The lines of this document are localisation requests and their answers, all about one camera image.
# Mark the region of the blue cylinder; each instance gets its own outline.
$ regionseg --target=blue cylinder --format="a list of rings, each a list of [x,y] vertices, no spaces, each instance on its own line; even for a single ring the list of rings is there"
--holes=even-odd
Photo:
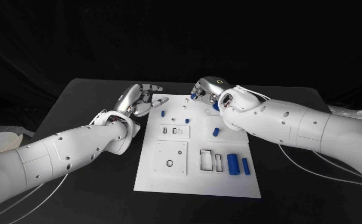
[[[244,166],[244,170],[245,170],[245,175],[251,175],[247,158],[242,158],[242,166]]]
[[[218,101],[215,102],[215,104],[212,105],[212,107],[214,107],[214,109],[215,109],[216,111],[221,111],[221,110],[219,110],[219,106],[218,106]]]
[[[221,130],[221,129],[216,127],[216,128],[215,128],[215,130],[214,130],[214,133],[212,133],[214,137],[216,137],[216,136],[218,136],[218,134],[219,134],[219,130]]]
[[[229,175],[240,175],[238,156],[232,153],[228,154],[228,173]]]

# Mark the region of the circular hole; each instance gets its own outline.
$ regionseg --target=circular hole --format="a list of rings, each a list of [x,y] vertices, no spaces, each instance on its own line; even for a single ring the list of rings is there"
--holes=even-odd
[[[167,160],[166,165],[167,165],[167,167],[172,167],[173,161],[172,161],[172,160]]]

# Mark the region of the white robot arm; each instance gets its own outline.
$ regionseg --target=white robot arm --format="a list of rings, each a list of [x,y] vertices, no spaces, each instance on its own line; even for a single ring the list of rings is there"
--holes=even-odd
[[[313,150],[362,173],[361,119],[323,113],[280,100],[261,103],[253,91],[232,87],[214,76],[198,81],[192,99],[209,105],[218,101],[222,120],[231,129],[245,130],[280,145]]]
[[[124,153],[140,130],[140,125],[130,119],[131,113],[141,117],[169,101],[163,97],[149,103],[149,91],[162,91],[162,87],[133,85],[114,110],[103,110],[90,125],[0,153],[0,203],[90,164],[103,151]]]

